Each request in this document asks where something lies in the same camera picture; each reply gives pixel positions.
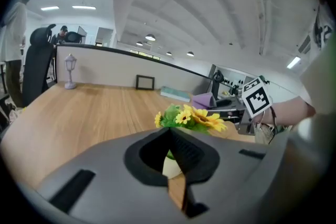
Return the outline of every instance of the hand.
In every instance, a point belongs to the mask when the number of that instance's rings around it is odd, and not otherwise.
[[[262,118],[263,118],[263,117],[262,117],[262,113],[260,113],[260,114],[256,115],[256,116],[252,119],[252,122],[253,122],[253,123],[260,122]]]
[[[26,45],[26,36],[24,36],[23,39],[22,39],[22,46],[21,46],[21,48],[24,48],[25,45]]]

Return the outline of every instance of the yellow flower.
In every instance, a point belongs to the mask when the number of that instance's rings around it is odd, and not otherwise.
[[[224,125],[224,121],[219,118],[219,114],[215,113],[211,116],[208,115],[208,111],[205,109],[195,109],[194,107],[190,107],[188,105],[184,105],[186,110],[189,110],[194,118],[194,120],[200,124],[206,125],[208,127],[214,128],[217,131],[221,131],[223,129],[226,130],[227,127]]]
[[[187,122],[191,119],[191,111],[190,110],[184,110],[179,115],[176,116],[176,123],[183,123],[187,124]]]
[[[222,129],[223,131],[227,129],[224,121],[219,118],[219,114],[215,113],[206,118],[208,119],[208,121],[205,124],[214,128],[215,130],[220,132]]]
[[[155,126],[156,128],[160,128],[162,127],[160,122],[162,120],[162,115],[161,115],[161,111],[159,111],[159,113],[155,116]]]

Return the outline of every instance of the white shirt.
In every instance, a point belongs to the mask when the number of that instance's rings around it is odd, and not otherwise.
[[[310,32],[311,64],[300,78],[304,85],[300,96],[314,107],[317,113],[327,114],[336,110],[336,33],[332,34],[334,29],[335,21],[328,6],[321,5]]]
[[[27,8],[17,2],[4,17],[0,32],[0,61],[21,60],[20,45],[26,31]]]

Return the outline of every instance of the human arm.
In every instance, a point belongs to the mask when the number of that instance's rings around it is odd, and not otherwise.
[[[53,35],[50,41],[50,44],[56,45],[56,35]]]
[[[13,18],[13,39],[16,44],[22,44],[25,37],[26,31],[26,22],[27,22],[27,10],[26,6],[20,3],[17,7],[15,17]]]
[[[17,15],[19,5],[16,3],[4,16],[1,21],[1,27],[8,25]]]
[[[21,49],[23,49],[25,46],[26,46],[26,36],[24,36],[22,39]]]
[[[301,97],[296,97],[282,103],[272,105],[277,117],[277,125],[296,125],[305,118],[315,114],[315,109],[307,104]],[[253,118],[253,122],[259,122],[262,114]],[[265,111],[263,123],[273,124],[273,117],[270,108]]]

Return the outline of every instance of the window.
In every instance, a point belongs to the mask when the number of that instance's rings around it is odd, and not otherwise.
[[[151,55],[151,54],[145,54],[144,52],[141,52],[141,51],[130,50],[130,52],[132,52],[132,53],[134,53],[134,54],[138,54],[138,55],[146,56],[146,57],[149,57],[149,58],[153,58],[153,59],[155,59],[155,60],[160,60],[160,57],[158,57],[158,56],[154,56],[154,55]]]
[[[141,51],[139,51],[139,55],[147,56],[147,57],[149,57],[149,58],[153,58],[153,55],[145,54],[144,52],[141,52]]]

